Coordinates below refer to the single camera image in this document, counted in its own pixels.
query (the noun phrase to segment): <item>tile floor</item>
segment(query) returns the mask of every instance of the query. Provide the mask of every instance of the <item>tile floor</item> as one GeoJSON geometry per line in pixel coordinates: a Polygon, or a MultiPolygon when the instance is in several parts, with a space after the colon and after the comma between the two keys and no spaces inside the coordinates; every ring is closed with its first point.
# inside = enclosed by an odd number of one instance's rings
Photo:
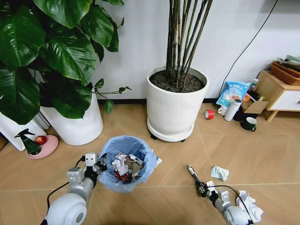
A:
{"type": "Polygon", "coordinates": [[[271,123],[259,117],[257,131],[251,132],[220,115],[205,120],[207,108],[216,109],[202,105],[193,134],[185,142],[152,140],[146,107],[117,105],[110,115],[101,108],[104,130],[89,144],[74,147],[60,141],[58,149],[41,160],[29,159],[8,144],[0,151],[0,225],[39,224],[47,195],[66,182],[66,171],[81,155],[100,152],[117,135],[144,139],[163,162],[147,183],[129,194],[114,193],[98,183],[85,225],[225,224],[210,201],[197,196],[186,165],[193,165],[205,181],[211,179],[212,165],[229,169],[226,184],[247,190],[265,211],[259,224],[300,224],[300,113],[280,112],[271,123]]]}

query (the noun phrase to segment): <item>wicker basket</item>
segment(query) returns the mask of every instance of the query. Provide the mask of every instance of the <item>wicker basket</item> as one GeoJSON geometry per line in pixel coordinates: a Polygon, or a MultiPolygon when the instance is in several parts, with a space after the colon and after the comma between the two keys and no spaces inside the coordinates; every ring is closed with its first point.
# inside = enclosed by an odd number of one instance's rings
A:
{"type": "Polygon", "coordinates": [[[297,78],[300,78],[300,72],[298,72],[297,70],[294,70],[294,69],[292,69],[292,68],[285,67],[285,66],[279,64],[279,63],[276,62],[276,61],[274,61],[273,63],[276,65],[276,67],[278,67],[278,68],[284,70],[285,72],[289,73],[290,75],[293,75],[293,76],[295,76],[295,77],[297,77],[297,78]]]}
{"type": "Polygon", "coordinates": [[[300,86],[300,78],[289,74],[288,72],[280,68],[278,65],[279,63],[277,62],[271,63],[271,72],[275,77],[289,85],[300,86]]]}

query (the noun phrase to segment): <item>potted plant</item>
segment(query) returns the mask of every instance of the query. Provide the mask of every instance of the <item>potted plant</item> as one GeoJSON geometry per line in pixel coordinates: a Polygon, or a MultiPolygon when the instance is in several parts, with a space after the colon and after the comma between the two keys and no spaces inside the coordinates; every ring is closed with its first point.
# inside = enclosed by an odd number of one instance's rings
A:
{"type": "MultiPolygon", "coordinates": [[[[66,143],[94,140],[103,129],[96,94],[104,80],[91,84],[96,53],[101,62],[103,46],[118,51],[117,30],[93,0],[1,1],[0,112],[23,125],[41,110],[66,143]]],[[[107,100],[105,111],[112,108],[107,100]]]]}
{"type": "Polygon", "coordinates": [[[181,17],[180,0],[170,0],[166,66],[147,75],[147,125],[154,139],[176,142],[189,137],[209,86],[208,78],[190,67],[212,0],[200,4],[196,13],[198,1],[183,0],[181,17]]]}

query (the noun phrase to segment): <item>green spray bottle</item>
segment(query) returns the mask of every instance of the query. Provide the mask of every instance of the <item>green spray bottle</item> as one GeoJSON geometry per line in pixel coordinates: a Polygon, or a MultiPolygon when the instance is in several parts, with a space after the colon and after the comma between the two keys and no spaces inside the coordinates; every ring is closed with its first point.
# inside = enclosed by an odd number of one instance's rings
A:
{"type": "Polygon", "coordinates": [[[28,151],[28,153],[30,153],[32,155],[37,155],[38,153],[40,153],[40,151],[42,150],[41,146],[38,143],[36,143],[33,140],[26,137],[25,135],[35,135],[35,134],[29,132],[29,129],[27,128],[25,130],[22,130],[15,137],[20,137],[21,138],[21,140],[24,143],[25,148],[28,151]]]}

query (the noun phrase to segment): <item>blue trash bag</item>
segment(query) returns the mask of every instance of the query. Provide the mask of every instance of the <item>blue trash bag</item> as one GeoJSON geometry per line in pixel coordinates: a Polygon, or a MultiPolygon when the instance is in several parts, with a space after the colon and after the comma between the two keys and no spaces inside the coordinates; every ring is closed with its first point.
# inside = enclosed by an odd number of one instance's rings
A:
{"type": "Polygon", "coordinates": [[[132,192],[137,184],[141,182],[146,183],[157,163],[157,157],[148,144],[144,140],[133,136],[123,135],[111,138],[104,145],[98,159],[100,160],[101,156],[105,153],[107,153],[107,170],[98,176],[98,180],[104,184],[106,188],[121,193],[132,192]],[[144,167],[141,169],[137,179],[132,179],[130,183],[124,183],[114,176],[112,162],[115,160],[115,156],[120,152],[126,155],[134,154],[144,161],[144,167]]]}

